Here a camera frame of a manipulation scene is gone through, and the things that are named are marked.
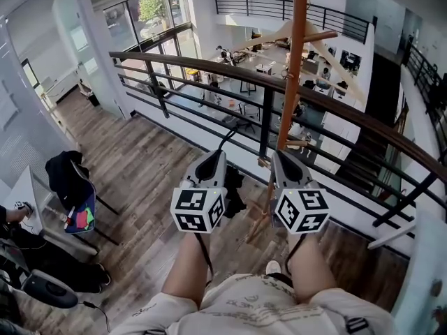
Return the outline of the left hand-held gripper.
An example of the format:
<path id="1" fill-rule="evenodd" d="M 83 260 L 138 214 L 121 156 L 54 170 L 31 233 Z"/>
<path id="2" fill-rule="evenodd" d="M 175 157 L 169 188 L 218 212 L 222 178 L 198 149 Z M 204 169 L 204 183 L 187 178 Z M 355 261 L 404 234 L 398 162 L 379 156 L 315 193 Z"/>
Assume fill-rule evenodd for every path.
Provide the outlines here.
<path id="1" fill-rule="evenodd" d="M 196 188 L 175 188 L 170 213 L 181 232 L 212 233 L 223 216 L 227 190 L 226 153 L 209 151 L 186 169 L 186 180 Z"/>

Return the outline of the brown wooden coat rack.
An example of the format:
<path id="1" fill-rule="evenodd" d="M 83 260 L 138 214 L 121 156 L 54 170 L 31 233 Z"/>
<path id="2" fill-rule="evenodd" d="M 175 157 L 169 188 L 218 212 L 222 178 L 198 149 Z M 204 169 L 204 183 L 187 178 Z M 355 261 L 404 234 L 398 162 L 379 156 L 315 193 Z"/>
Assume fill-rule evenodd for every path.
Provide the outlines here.
<path id="1" fill-rule="evenodd" d="M 295 108 L 300 102 L 300 94 L 298 93 L 299 76 L 302 64 L 302 51 L 306 42 L 320 41 L 325 38 L 334 38 L 337 33 L 329 31 L 325 33 L 306 33 L 305 23 L 307 21 L 307 0 L 293 0 L 293 20 L 289 22 L 291 25 L 291 53 L 288 71 L 286 72 L 286 91 L 284 106 L 281 114 L 281 123 L 277 138 L 276 150 L 283 151 L 286 147 L 294 142 L 288 140 L 288 130 L 294 117 Z M 270 201 L 274 190 L 274 168 L 271 163 L 267 163 L 262 158 L 258 159 L 260 166 L 270 168 L 270 180 L 268 184 L 267 200 L 265 205 L 261 207 L 258 203 L 250 200 L 249 205 L 258 210 L 261 215 L 252 223 L 252 226 L 245 237 L 245 241 L 250 243 L 257 235 L 259 235 L 270 221 Z"/>

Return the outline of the person's right forearm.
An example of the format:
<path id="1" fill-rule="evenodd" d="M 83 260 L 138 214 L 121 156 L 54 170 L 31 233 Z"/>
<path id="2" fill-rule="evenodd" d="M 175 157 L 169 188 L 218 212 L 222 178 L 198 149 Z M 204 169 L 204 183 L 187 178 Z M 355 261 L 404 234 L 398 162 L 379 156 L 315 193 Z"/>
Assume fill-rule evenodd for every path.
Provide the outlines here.
<path id="1" fill-rule="evenodd" d="M 299 303 L 308 303 L 320 291 L 337 288 L 315 234 L 306 235 L 289 261 L 289 270 Z"/>

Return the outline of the person's left forearm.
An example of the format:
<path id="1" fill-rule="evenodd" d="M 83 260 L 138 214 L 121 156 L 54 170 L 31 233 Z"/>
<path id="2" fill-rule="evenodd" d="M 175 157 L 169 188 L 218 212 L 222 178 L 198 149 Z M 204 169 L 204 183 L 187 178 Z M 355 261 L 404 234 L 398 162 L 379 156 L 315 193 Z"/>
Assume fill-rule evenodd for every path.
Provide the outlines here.
<path id="1" fill-rule="evenodd" d="M 208 265 L 200 242 L 193 233 L 186 233 L 161 291 L 167 295 L 190 299 L 200 308 L 207 273 Z"/>

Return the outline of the wood-topped black metal railing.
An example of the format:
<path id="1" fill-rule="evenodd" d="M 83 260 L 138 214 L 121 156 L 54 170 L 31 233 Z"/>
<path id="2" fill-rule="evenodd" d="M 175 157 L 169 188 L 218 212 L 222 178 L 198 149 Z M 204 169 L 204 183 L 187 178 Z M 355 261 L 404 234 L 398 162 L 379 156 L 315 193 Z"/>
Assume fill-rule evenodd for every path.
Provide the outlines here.
<path id="1" fill-rule="evenodd" d="M 281 115 L 275 98 L 284 92 L 286 86 L 284 81 L 275 77 L 263 77 L 259 73 L 247 70 L 240 72 L 232 66 L 217 62 L 188 57 L 137 52 L 111 52 L 110 57 L 115 67 L 119 69 L 118 76 L 131 98 L 162 111 L 167 117 L 174 116 L 191 125 L 204 128 L 211 134 L 216 134 L 218 128 L 234 130 L 254 142 L 254 146 L 249 147 L 248 152 L 262 161 L 269 161 L 267 151 L 279 137 L 279 129 L 273 124 L 274 119 Z M 224 107 L 211 102 L 205 104 L 199 97 L 174 89 L 173 83 L 177 81 L 175 76 L 168 76 L 168 83 L 161 84 L 163 75 L 153 70 L 153 65 L 156 63 L 192 68 L 260 87 L 263 90 L 263 99 L 258 102 L 242 94 L 218 89 L 218 95 L 235 101 L 237 106 Z M 311 142 L 303 137 L 291 136 L 288 140 L 289 148 L 302 151 L 300 160 L 307 167 L 384 208 L 384 214 L 374 215 L 374 223 L 377 225 L 395 226 L 396 218 L 412 221 L 410 211 L 415 209 L 421 200 L 428 200 L 430 205 L 440 209 L 447 220 L 447 196 L 438 196 L 431 190 L 432 184 L 437 181 L 447 185 L 447 167 L 437 163 L 433 157 L 397 131 L 353 107 L 306 87 L 299 88 L 298 94 L 307 107 L 337 117 L 339 124 L 358 127 L 369 137 L 380 140 L 409 157 L 427 170 L 427 174 L 421 178 L 412 177 L 371 149 L 350 141 L 340 132 L 331 131 L 327 122 L 316 123 L 305 116 L 292 117 L 293 122 L 318 133 L 321 139 L 336 142 L 348 149 L 351 155 L 405 181 L 410 189 L 405 192 L 397 190 L 380 179 L 377 174 L 326 149 L 322 142 Z M 199 109 L 203 104 L 206 106 L 206 111 Z"/>

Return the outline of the dark staircase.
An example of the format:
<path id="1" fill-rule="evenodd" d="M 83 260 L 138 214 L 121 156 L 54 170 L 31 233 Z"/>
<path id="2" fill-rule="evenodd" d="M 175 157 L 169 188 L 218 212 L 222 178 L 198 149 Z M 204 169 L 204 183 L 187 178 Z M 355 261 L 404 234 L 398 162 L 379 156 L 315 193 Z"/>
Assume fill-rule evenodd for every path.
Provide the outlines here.
<path id="1" fill-rule="evenodd" d="M 395 125 L 395 115 L 400 105 L 399 92 L 400 67 L 380 54 L 374 54 L 365 114 L 399 130 L 400 127 Z M 392 191 L 400 190 L 401 177 L 376 160 L 380 158 L 398 168 L 400 152 L 385 139 L 364 128 L 360 130 L 356 146 L 365 154 L 351 151 L 336 175 L 383 202 L 396 202 L 397 197 Z"/>

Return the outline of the dark blue metal-legged chair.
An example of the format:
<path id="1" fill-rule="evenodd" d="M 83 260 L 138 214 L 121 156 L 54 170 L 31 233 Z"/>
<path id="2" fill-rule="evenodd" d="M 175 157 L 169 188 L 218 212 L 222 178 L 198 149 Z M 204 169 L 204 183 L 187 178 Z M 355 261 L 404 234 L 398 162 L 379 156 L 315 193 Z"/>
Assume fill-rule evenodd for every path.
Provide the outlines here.
<path id="1" fill-rule="evenodd" d="M 111 237 L 107 236 L 104 232 L 100 231 L 96 227 L 96 203 L 100 202 L 104 207 L 106 207 L 109 211 L 111 211 L 115 215 L 118 215 L 119 213 L 115 209 L 113 209 L 107 202 L 103 201 L 97 195 L 96 187 L 94 186 L 94 184 L 92 183 L 90 178 L 87 179 L 86 177 L 84 177 L 84 180 L 87 182 L 87 185 L 86 185 L 87 198 L 86 198 L 86 200 L 81 204 L 80 207 L 78 207 L 78 208 L 72 207 L 70 211 L 64 208 L 64 212 L 60 213 L 61 220 L 64 223 L 64 232 L 69 235 L 79 237 L 79 235 L 82 233 L 94 231 L 96 234 L 98 234 L 102 238 L 106 239 L 110 243 L 117 246 L 119 244 L 117 241 L 115 241 Z M 88 229 L 77 228 L 76 227 L 76 214 L 78 212 L 85 210 L 86 207 L 91 208 L 91 212 L 94 214 L 94 221 L 89 224 Z"/>

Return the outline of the person's white printed shirt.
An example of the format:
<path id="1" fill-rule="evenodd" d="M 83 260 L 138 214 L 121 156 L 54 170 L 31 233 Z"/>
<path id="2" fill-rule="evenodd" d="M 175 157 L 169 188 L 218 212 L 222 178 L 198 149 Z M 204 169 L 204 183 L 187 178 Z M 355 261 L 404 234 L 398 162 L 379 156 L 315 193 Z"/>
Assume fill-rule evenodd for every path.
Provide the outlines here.
<path id="1" fill-rule="evenodd" d="M 154 296 L 110 335 L 397 335 L 393 317 L 340 288 L 299 304 L 293 289 L 265 275 L 236 274 L 190 299 Z"/>

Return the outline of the pale wooden clothes hanger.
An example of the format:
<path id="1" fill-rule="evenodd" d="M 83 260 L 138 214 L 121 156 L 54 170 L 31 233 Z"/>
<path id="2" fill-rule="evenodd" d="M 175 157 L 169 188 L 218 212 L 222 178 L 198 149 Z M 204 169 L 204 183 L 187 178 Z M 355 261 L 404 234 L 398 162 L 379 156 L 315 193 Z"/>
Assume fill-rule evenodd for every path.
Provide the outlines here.
<path id="1" fill-rule="evenodd" d="M 281 28 L 274 33 L 270 33 L 266 36 L 262 35 L 259 38 L 252 38 L 248 41 L 240 43 L 231 48 L 232 52 L 244 50 L 254 45 L 263 43 L 275 42 L 282 38 L 292 37 L 293 20 L 289 20 L 284 23 Z M 346 93 L 354 97 L 357 101 L 361 102 L 363 106 L 366 106 L 367 94 L 360 87 L 357 79 L 354 79 L 352 75 L 339 63 L 339 61 L 329 52 L 328 48 L 324 45 L 323 40 L 338 38 L 339 33 L 334 30 L 319 31 L 316 26 L 309 20 L 305 23 L 305 34 L 302 40 L 303 44 L 310 43 L 319 52 L 319 54 L 332 66 L 332 68 L 338 73 L 343 81 L 348 84 Z"/>

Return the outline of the black jacket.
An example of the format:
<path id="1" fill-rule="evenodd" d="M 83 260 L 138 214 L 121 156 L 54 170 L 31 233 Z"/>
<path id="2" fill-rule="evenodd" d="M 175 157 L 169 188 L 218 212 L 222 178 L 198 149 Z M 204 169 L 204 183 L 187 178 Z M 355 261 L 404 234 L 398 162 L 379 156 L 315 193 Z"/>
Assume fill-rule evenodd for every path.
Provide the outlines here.
<path id="1" fill-rule="evenodd" d="M 63 151 L 45 164 L 50 189 L 60 199 L 63 207 L 78 208 L 87 198 L 89 170 L 82 166 L 83 154 L 76 150 Z"/>

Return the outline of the table with pale blue cloth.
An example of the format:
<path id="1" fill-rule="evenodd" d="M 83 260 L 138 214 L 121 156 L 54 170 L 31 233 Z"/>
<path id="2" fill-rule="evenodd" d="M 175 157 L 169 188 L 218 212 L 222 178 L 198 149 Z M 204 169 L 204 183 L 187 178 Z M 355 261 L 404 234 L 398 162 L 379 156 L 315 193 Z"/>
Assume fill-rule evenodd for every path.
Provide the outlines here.
<path id="1" fill-rule="evenodd" d="M 400 293 L 392 309 L 398 335 L 447 335 L 447 222 L 424 209 L 403 228 L 368 244 L 373 250 L 402 235 L 415 234 L 411 257 Z M 435 279 L 443 281 L 441 294 L 430 296 Z"/>

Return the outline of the black metal balcony railing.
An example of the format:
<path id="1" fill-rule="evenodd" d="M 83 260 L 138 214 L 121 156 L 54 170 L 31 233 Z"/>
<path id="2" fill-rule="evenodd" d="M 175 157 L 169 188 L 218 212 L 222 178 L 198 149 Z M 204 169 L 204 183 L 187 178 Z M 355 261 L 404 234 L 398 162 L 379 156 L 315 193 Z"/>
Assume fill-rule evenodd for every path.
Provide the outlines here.
<path id="1" fill-rule="evenodd" d="M 245 15 L 247 17 L 268 17 L 281 21 L 293 17 L 291 0 L 214 0 L 216 12 L 220 15 Z M 369 22 L 332 8 L 307 4 L 307 19 L 317 27 L 365 43 Z"/>

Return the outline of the large glass window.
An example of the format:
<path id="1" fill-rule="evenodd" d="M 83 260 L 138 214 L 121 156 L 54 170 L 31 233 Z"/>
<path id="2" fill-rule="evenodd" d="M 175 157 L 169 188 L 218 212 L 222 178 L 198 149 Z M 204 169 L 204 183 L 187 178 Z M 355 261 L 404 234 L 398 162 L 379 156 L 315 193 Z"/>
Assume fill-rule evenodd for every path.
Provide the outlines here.
<path id="1" fill-rule="evenodd" d="M 188 0 L 127 0 L 103 14 L 114 51 L 197 57 Z"/>

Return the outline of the black metal walkway railing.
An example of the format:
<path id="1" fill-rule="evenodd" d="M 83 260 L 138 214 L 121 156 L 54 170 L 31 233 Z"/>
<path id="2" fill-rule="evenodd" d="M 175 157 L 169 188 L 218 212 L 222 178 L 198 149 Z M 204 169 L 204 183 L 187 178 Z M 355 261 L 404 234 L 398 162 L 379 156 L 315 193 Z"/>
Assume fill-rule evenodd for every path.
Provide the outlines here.
<path id="1" fill-rule="evenodd" d="M 437 67 L 430 64 L 411 42 L 406 45 L 402 63 L 422 96 L 439 147 L 447 148 L 447 73 L 441 78 Z"/>

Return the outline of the frosted glass partition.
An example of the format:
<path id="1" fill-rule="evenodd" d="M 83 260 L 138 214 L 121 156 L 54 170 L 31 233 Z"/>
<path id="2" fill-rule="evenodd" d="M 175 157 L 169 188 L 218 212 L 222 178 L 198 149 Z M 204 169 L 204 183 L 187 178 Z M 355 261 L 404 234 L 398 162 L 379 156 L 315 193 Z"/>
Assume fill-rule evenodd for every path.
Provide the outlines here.
<path id="1" fill-rule="evenodd" d="M 104 110 L 130 117 L 110 57 L 112 38 L 93 0 L 0 0 L 0 16 L 32 87 L 48 105 L 85 87 Z"/>

